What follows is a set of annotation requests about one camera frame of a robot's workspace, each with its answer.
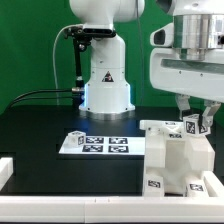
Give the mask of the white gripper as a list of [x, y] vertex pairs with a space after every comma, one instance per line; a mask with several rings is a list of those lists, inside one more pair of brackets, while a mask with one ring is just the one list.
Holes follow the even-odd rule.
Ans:
[[211, 127], [220, 102], [224, 103], [224, 50], [209, 50], [203, 61], [185, 61], [174, 49], [155, 48], [150, 56], [150, 82], [156, 89], [178, 93], [180, 120], [191, 112], [189, 96], [206, 99], [200, 125]]

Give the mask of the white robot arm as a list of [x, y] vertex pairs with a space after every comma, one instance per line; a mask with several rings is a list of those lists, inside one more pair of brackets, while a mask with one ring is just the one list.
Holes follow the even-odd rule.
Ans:
[[[180, 116], [189, 99], [205, 101], [198, 123], [209, 127], [224, 103], [224, 0], [155, 0], [172, 21], [150, 35], [149, 77], [156, 89], [172, 92]], [[138, 21], [145, 0], [69, 0], [81, 22], [72, 28], [75, 59], [91, 50], [90, 79], [84, 84], [80, 112], [97, 119], [130, 114], [130, 85], [125, 80], [125, 42], [116, 22]]]

